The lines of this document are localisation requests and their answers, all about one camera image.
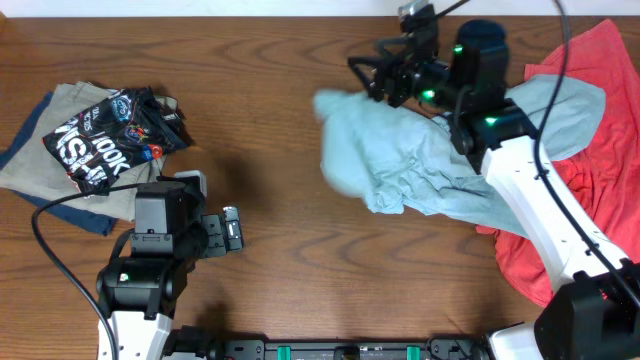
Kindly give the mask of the light blue t-shirt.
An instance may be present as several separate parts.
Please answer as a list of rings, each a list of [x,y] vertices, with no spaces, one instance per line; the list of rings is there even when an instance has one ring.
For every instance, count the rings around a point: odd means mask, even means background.
[[[535,126],[550,159],[585,149],[600,125],[604,91],[567,78],[552,93],[553,75],[531,78],[507,90]],[[596,115],[586,115],[587,105]],[[339,193],[363,200],[373,213],[413,208],[518,235],[525,231],[504,199],[477,174],[450,141],[443,117],[428,119],[408,108],[392,108],[365,93],[324,89],[313,98],[322,124],[321,169]]]

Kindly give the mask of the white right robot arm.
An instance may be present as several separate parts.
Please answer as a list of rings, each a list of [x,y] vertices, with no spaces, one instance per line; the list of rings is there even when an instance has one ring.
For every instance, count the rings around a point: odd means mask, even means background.
[[[553,297],[539,317],[487,336],[493,359],[630,359],[639,354],[639,267],[607,239],[559,177],[541,126],[506,95],[503,28],[461,26],[450,63],[438,56],[438,15],[401,19],[398,38],[348,64],[368,95],[392,107],[415,98],[444,109],[450,138],[499,193],[537,250]]]

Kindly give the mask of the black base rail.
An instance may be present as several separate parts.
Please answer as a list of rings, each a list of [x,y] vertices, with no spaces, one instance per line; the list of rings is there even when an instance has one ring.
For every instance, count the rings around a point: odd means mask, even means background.
[[[222,340],[199,327],[173,330],[161,360],[491,360],[481,339],[435,336],[414,342]]]

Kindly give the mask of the red t-shirt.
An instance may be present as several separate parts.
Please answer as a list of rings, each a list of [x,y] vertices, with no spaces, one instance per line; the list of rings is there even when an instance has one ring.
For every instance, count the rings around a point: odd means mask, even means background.
[[[639,263],[639,75],[615,23],[606,19],[574,37],[566,77],[602,89],[604,113],[577,105],[601,120],[589,145],[554,161],[560,177],[604,234]],[[541,64],[527,64],[524,80],[556,75],[562,47]],[[510,283],[533,303],[553,296],[548,275],[533,244],[504,230],[476,226],[495,238],[496,261]]]

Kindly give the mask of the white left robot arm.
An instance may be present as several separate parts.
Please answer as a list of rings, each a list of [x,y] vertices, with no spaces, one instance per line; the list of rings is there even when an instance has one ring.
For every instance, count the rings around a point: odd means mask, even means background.
[[[143,184],[135,226],[99,272],[100,359],[222,359],[223,345],[204,330],[172,321],[197,261],[244,247],[239,212],[205,214],[205,187],[194,176]]]

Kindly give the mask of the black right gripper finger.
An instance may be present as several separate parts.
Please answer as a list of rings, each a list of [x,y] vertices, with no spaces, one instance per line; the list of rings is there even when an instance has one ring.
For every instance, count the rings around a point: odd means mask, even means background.
[[[354,56],[349,57],[347,63],[350,70],[365,88],[368,97],[372,100],[379,100],[380,89],[377,84],[377,69],[380,59],[372,56]],[[361,69],[361,66],[371,68],[373,70],[373,74],[371,76],[367,75]]]
[[[408,42],[405,36],[382,38],[374,42],[374,50],[382,57],[404,56]]]

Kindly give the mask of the black printed folded jersey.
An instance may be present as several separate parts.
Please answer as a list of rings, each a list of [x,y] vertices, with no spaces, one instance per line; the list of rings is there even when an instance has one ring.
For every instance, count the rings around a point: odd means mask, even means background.
[[[81,192],[111,187],[119,177],[188,147],[182,119],[151,88],[124,88],[80,111],[42,138]]]

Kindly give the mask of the beige folded shirt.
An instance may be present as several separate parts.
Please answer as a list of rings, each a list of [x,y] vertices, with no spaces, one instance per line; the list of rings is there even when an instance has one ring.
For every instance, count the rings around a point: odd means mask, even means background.
[[[35,196],[42,200],[53,200],[78,193],[76,185],[66,175],[61,164],[46,150],[42,138],[57,126],[70,119],[75,113],[99,103],[116,90],[101,89],[90,83],[77,82],[75,85],[60,84],[53,95],[47,95],[44,109],[35,110],[35,125],[25,122],[28,130],[33,128],[27,141],[15,155],[1,166],[1,188]],[[141,183],[159,175],[166,156],[139,165],[119,175],[115,186]],[[134,218],[133,189],[114,192],[109,196],[94,196],[70,201],[71,210],[89,212],[91,215],[105,215],[116,219],[132,221]]]

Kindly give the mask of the navy blue folded shirt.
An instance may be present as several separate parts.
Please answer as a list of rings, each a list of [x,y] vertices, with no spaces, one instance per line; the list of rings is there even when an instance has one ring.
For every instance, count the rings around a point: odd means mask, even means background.
[[[11,145],[1,152],[1,169],[4,169],[9,161],[22,150],[27,141],[31,139],[40,116],[49,106],[52,98],[53,94],[51,92],[43,97],[42,101],[34,107],[24,121]],[[117,222],[113,217],[95,214],[87,210],[75,209],[66,205],[54,206],[49,210],[49,213],[71,225],[102,236],[109,235]]]

